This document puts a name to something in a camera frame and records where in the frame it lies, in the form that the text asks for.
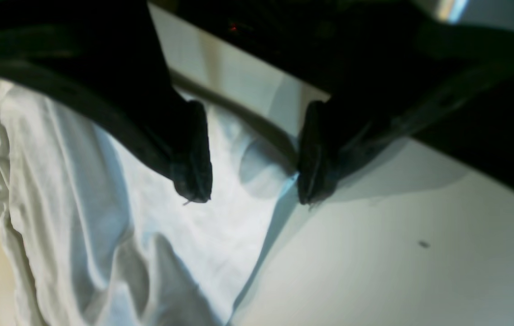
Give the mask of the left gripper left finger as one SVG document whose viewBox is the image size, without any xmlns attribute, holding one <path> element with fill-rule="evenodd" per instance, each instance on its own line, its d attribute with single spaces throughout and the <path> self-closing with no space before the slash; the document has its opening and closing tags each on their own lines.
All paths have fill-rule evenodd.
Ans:
<svg viewBox="0 0 514 326">
<path fill-rule="evenodd" d="M 0 0 L 0 77 L 93 120 L 189 201 L 211 198 L 207 114 L 172 86 L 145 0 Z"/>
</svg>

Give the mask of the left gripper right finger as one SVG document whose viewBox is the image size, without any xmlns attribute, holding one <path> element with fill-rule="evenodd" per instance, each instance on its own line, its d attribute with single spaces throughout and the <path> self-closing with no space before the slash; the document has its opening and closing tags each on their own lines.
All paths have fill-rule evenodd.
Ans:
<svg viewBox="0 0 514 326">
<path fill-rule="evenodd" d="M 352 78 L 309 103 L 298 198 L 316 204 L 417 135 L 514 189 L 514 32 L 423 21 L 377 37 Z"/>
</svg>

